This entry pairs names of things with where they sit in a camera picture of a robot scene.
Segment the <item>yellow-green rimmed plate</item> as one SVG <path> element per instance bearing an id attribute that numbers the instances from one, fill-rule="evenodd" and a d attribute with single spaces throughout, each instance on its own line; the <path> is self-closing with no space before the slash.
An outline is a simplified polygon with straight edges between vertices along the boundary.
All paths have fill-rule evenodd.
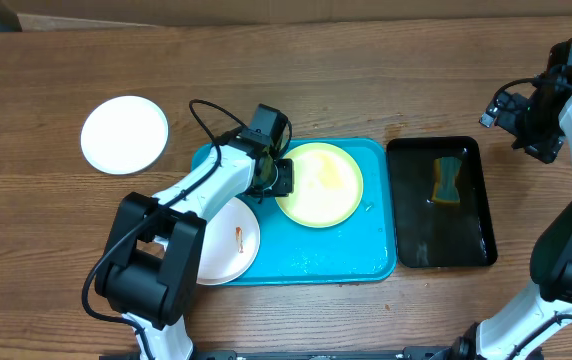
<path id="1" fill-rule="evenodd" d="M 329 143 L 310 142 L 296 146 L 285 158 L 293 162 L 293 192 L 276 201 L 289 219 L 307 227 L 326 228 L 355 212 L 364 180 L 347 151 Z"/>

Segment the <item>white plate with red stain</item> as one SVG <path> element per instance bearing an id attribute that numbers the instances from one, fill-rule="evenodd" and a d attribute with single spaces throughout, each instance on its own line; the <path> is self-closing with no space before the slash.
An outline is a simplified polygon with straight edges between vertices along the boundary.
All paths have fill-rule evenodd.
<path id="1" fill-rule="evenodd" d="M 254 262 L 260 239 L 252 210 L 240 199 L 231 199 L 207 224 L 197 283 L 221 285 L 240 277 Z"/>

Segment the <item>green yellow sponge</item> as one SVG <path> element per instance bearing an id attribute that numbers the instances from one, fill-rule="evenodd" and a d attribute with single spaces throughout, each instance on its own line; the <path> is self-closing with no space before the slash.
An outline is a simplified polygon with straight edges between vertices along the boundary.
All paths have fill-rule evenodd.
<path id="1" fill-rule="evenodd" d="M 462 161 L 457 157 L 440 157 L 433 161 L 432 202 L 447 205 L 460 203 L 456 182 L 461 166 Z"/>

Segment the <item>white round plate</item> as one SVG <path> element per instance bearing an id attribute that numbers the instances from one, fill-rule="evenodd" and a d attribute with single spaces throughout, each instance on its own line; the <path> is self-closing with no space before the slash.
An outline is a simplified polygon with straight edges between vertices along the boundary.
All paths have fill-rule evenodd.
<path id="1" fill-rule="evenodd" d="M 96 107 L 81 129 L 86 161 L 111 175 L 138 173 L 163 153 L 169 123 L 162 109 L 140 96 L 119 96 Z"/>

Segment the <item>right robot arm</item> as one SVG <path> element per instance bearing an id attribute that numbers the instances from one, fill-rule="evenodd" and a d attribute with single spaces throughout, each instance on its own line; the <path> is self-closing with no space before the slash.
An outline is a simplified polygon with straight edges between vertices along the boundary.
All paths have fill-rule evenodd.
<path id="1" fill-rule="evenodd" d="M 480 118 L 515 138 L 512 146 L 551 163 L 562 145 L 572 160 L 572 39 L 554 45 L 529 97 L 503 85 Z M 538 238 L 530 281 L 495 316 L 473 324 L 436 359 L 540 359 L 542 344 L 572 323 L 572 201 Z"/>

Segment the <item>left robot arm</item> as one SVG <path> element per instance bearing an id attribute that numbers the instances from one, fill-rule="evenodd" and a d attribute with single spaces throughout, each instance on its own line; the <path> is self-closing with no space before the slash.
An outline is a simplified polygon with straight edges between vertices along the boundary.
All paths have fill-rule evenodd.
<path id="1" fill-rule="evenodd" d="M 197 285 L 207 224 L 240 194 L 258 201 L 293 191 L 285 153 L 292 124 L 260 104 L 250 124 L 212 136 L 209 159 L 154 197 L 122 199 L 104 252 L 82 287 L 85 312 L 129 326 L 131 359 L 192 359 L 183 316 Z"/>

